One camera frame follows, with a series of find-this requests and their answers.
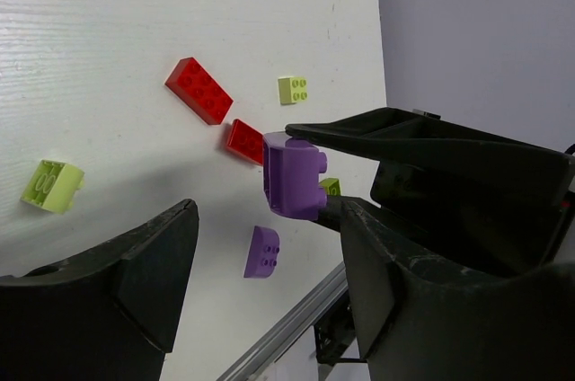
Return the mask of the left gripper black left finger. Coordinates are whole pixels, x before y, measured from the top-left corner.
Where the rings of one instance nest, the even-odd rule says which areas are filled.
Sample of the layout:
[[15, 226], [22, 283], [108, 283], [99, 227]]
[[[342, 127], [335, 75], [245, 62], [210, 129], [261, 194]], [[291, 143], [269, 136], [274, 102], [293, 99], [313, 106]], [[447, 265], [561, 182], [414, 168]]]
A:
[[2, 379], [158, 379], [198, 236], [186, 199], [89, 250], [2, 277]]

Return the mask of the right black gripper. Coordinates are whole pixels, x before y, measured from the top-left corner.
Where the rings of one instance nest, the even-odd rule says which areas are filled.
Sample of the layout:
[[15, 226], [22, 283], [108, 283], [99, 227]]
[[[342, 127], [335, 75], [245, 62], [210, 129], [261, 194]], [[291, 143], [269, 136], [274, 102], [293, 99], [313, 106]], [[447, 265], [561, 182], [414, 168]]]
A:
[[[490, 274], [552, 261], [573, 217], [573, 155], [389, 107], [285, 131], [378, 160], [372, 200], [424, 230], [423, 246]], [[316, 224], [339, 234], [357, 201], [328, 195]]]

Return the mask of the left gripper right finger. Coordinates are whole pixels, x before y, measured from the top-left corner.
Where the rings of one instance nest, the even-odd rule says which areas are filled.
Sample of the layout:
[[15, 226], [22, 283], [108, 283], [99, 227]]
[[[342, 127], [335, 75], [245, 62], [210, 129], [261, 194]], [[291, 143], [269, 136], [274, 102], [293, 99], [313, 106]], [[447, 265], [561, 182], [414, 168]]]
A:
[[341, 246], [361, 357], [374, 380], [571, 380], [574, 267], [510, 279], [444, 258], [352, 200]]

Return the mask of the dark green lego brick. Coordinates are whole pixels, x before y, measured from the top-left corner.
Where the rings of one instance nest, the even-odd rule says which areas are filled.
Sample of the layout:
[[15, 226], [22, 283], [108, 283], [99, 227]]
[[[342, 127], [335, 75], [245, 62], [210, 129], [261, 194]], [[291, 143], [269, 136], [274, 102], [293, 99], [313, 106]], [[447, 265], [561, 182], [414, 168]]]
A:
[[341, 184], [338, 178], [328, 177], [320, 181], [320, 186], [327, 195], [341, 195]]

